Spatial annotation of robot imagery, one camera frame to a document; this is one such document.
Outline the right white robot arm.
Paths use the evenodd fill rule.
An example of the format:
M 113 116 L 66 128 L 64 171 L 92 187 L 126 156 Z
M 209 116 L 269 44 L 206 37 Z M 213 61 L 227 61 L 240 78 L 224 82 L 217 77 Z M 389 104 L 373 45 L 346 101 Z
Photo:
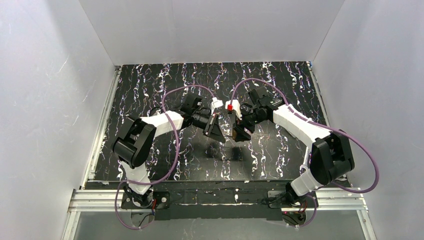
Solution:
M 285 187 L 286 200 L 297 200 L 355 168 L 348 137 L 317 126 L 282 97 L 268 94 L 264 87 L 253 89 L 248 95 L 251 104 L 240 104 L 235 99 L 225 103 L 226 109 L 236 114 L 232 127 L 235 142 L 251 140 L 256 125 L 270 121 L 284 128 L 310 150 L 310 163 L 305 172 Z

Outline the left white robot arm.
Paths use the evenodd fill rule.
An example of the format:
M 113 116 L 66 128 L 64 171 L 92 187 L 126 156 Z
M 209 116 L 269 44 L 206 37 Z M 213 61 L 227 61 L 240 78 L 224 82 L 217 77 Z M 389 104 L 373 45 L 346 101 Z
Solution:
M 151 192 L 146 161 L 156 137 L 194 126 L 201 129 L 204 136 L 224 143 L 226 139 L 215 113 L 223 105 L 222 100 L 213 97 L 210 106 L 204 107 L 203 98 L 190 93 L 176 110 L 148 117 L 126 117 L 116 136 L 110 140 L 109 149 L 124 168 L 130 194 L 144 201 Z

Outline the brass padlock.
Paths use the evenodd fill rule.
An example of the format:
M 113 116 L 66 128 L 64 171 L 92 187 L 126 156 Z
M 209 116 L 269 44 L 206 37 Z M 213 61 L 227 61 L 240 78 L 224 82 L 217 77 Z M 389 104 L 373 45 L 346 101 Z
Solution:
M 232 136 L 232 139 L 233 140 L 236 140 L 236 138 L 237 138 L 237 131 L 236 131 L 235 128 L 232 129 L 232 135 L 231 136 Z

